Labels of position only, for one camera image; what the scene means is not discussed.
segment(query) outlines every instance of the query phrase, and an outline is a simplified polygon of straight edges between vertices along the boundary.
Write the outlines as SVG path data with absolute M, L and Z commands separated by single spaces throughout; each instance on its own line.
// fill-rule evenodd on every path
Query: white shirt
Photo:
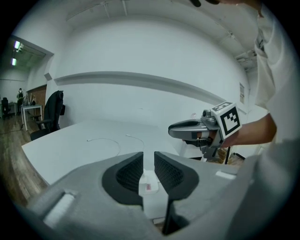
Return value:
M 256 105 L 267 109 L 276 126 L 275 142 L 300 137 L 300 61 L 277 18 L 262 6 L 255 41 L 258 84 Z

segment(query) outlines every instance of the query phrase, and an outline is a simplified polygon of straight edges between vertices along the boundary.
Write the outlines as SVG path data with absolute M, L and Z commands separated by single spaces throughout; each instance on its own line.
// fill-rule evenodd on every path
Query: table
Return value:
M 29 109 L 39 108 L 41 113 L 41 120 L 43 120 L 43 112 L 42 112 L 42 105 L 41 104 L 35 104 L 35 105 L 29 105 L 29 106 L 21 106 L 21 115 L 22 115 L 22 123 L 25 124 L 26 131 L 27 129 L 27 123 L 26 123 L 26 111 Z
M 15 108 L 15 116 L 17 115 L 17 103 L 8 103 L 8 105 L 14 105 L 14 108 Z M 0 103 L 0 111 L 1 111 L 1 114 L 0 116 L 3 117 L 3 112 L 2 112 L 2 104 Z
M 50 133 L 22 146 L 25 155 L 37 172 L 53 184 L 73 169 L 85 164 L 119 155 L 144 152 L 144 168 L 154 170 L 154 151 L 178 155 L 156 126 L 110 121 L 89 120 Z M 144 213 L 149 219 L 165 217 L 168 195 L 159 183 L 155 194 L 143 196 Z

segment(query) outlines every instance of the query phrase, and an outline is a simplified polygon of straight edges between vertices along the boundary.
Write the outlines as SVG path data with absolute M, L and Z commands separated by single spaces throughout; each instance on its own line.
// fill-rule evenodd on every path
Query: black office chair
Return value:
M 10 116 L 9 112 L 11 110 L 10 107 L 8 107 L 8 99 L 4 97 L 3 100 L 1 100 L 1 104 L 2 104 L 3 119 L 5 119 Z
M 46 103 L 44 109 L 44 120 L 39 121 L 39 117 L 41 115 L 33 116 L 33 118 L 36 120 L 39 130 L 30 134 L 32 141 L 60 129 L 58 120 L 60 115 L 63 115 L 63 98 L 63 92 L 56 91 L 49 97 Z

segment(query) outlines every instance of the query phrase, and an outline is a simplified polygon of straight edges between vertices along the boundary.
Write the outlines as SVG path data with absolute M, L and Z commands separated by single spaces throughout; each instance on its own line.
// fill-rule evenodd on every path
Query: person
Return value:
M 255 40 L 255 52 L 257 54 L 258 85 L 256 90 L 255 104 L 273 113 L 279 111 L 282 105 L 281 114 L 288 111 L 285 109 L 289 104 L 295 104 L 292 95 L 288 96 L 288 90 L 298 88 L 300 78 L 299 58 L 290 42 L 289 37 L 276 17 L 262 4 L 260 0 L 219 0 L 223 4 L 247 4 L 258 12 L 258 36 Z M 283 123 L 283 118 L 278 114 L 276 121 Z M 222 147 L 234 145 L 249 145 L 263 143 L 279 143 L 283 139 L 299 137 L 297 129 L 280 130 L 278 135 L 276 121 L 270 113 L 262 119 L 244 124 L 235 134 L 228 137 Z M 285 120 L 284 124 L 299 125 L 296 118 L 290 119 L 290 124 Z M 210 132 L 214 138 L 216 132 Z
M 18 114 L 20 114 L 21 112 L 22 102 L 23 102 L 23 92 L 22 92 L 22 88 L 20 88 L 17 94 Z

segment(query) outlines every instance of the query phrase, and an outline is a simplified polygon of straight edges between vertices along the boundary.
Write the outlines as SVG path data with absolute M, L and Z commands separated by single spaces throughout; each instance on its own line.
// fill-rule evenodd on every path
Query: ceiling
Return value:
M 5 68 L 14 67 L 22 71 L 29 71 L 30 68 L 40 62 L 44 57 L 45 53 L 40 52 L 27 45 L 22 45 L 22 49 L 16 52 L 15 40 L 10 38 L 7 41 L 4 53 L 1 59 L 1 66 Z M 16 59 L 16 65 L 11 65 L 12 58 Z
M 201 3 L 201 7 L 196 8 L 189 0 L 48 1 L 59 11 L 57 17 L 51 18 L 54 24 L 64 22 L 73 30 L 91 22 L 127 15 L 151 15 L 186 23 L 226 49 L 246 72 L 256 68 L 257 13 L 246 5 L 212 5 L 205 0 Z

